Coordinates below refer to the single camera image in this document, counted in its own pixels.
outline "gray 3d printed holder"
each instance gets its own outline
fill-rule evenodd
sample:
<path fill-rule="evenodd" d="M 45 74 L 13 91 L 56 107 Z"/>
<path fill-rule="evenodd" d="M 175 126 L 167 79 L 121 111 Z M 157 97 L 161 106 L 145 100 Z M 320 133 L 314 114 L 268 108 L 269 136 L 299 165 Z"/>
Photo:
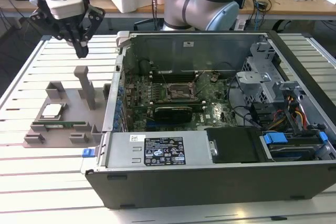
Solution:
<path fill-rule="evenodd" d="M 24 147 L 99 145 L 110 85 L 95 89 L 87 73 L 87 66 L 78 66 L 74 71 L 81 89 L 64 89 L 61 82 L 49 83 L 48 97 L 25 136 Z"/>

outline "motherboard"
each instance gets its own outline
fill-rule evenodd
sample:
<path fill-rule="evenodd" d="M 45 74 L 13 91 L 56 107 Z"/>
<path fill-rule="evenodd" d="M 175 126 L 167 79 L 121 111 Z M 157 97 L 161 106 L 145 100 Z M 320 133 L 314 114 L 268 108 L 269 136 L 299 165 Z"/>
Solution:
<path fill-rule="evenodd" d="M 227 79 L 217 72 L 172 77 L 128 75 L 125 82 L 128 129 L 197 131 L 236 126 L 227 103 Z"/>

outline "green circuit board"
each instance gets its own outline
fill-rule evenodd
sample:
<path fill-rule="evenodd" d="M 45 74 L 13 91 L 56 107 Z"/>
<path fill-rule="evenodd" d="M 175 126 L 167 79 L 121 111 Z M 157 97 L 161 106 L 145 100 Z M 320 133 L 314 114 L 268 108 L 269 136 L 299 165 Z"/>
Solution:
<path fill-rule="evenodd" d="M 212 77 L 212 73 L 204 73 L 197 81 L 188 83 L 153 83 L 149 77 L 128 77 L 127 83 L 130 84 L 127 85 L 127 103 L 132 114 L 129 130 L 197 131 L 208 127 L 236 126 L 235 115 L 226 100 L 226 80 L 211 81 Z M 187 89 L 189 86 L 190 92 L 173 90 L 179 85 L 181 89 Z M 185 100 L 201 105 L 184 104 Z M 197 109 L 197 112 L 192 114 L 191 121 L 187 123 L 158 123 L 153 116 L 153 107 L 160 102 L 165 104 L 162 106 L 169 106 L 169 102 L 173 102 L 178 106 L 197 106 L 202 109 Z"/>

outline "yellow wire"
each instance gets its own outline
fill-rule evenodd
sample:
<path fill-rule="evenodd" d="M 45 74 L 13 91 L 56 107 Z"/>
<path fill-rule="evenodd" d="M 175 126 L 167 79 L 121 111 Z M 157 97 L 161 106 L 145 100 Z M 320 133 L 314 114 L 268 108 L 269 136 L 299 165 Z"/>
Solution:
<path fill-rule="evenodd" d="M 275 126 L 278 126 L 280 123 L 282 123 L 286 118 L 282 118 L 280 121 L 278 121 L 277 123 L 275 123 L 274 125 L 272 125 L 272 127 L 269 128 L 269 130 L 271 128 L 274 128 Z"/>
<path fill-rule="evenodd" d="M 296 111 L 295 113 L 297 113 L 300 117 L 301 117 L 301 123 L 302 123 L 302 127 L 304 127 L 304 121 L 303 121 L 303 116 L 299 111 Z"/>

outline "desk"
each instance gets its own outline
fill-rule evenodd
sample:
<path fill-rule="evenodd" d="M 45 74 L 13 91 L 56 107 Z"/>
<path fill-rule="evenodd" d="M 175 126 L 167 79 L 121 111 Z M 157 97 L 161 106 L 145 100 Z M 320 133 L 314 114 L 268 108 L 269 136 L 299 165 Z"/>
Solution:
<path fill-rule="evenodd" d="M 336 6 L 326 0 L 271 0 L 271 2 L 272 9 L 267 12 L 265 19 L 336 20 Z M 239 11 L 236 28 L 245 24 L 252 12 L 253 1 L 246 0 L 244 8 Z"/>
<path fill-rule="evenodd" d="M 336 6 L 326 0 L 299 1 L 294 0 L 271 0 L 272 9 L 265 19 L 307 19 L 307 20 L 335 20 Z M 28 17 L 36 7 L 29 2 L 13 0 L 14 5 Z M 139 8 L 133 13 L 120 13 L 111 0 L 91 0 L 93 6 L 106 10 L 107 18 L 151 18 L 152 7 Z M 8 0 L 0 0 L 0 7 L 8 17 L 20 17 Z M 158 17 L 163 17 L 164 5 L 158 6 Z M 243 9 L 239 10 L 238 20 L 246 20 L 253 12 L 252 0 L 246 0 Z"/>
<path fill-rule="evenodd" d="M 304 40 L 299 35 L 291 36 Z M 336 222 L 336 185 L 311 200 L 119 211 L 105 208 L 81 173 L 89 168 L 87 162 L 92 167 L 95 158 L 87 158 L 83 163 L 81 148 L 22 147 L 23 138 L 47 97 L 45 88 L 49 81 L 62 81 L 64 88 L 80 88 L 73 76 L 78 65 L 89 67 L 88 78 L 96 88 L 111 81 L 117 56 L 113 53 L 116 37 L 94 36 L 89 47 L 91 54 L 78 60 L 75 50 L 64 41 L 41 41 L 0 99 L 1 223 L 104 223 L 109 220 L 113 224 L 273 224 L 271 216 L 288 218 L 282 224 Z M 297 50 L 296 55 L 305 63 L 307 55 L 319 56 L 307 46 Z M 290 178 L 284 186 L 290 186 Z"/>

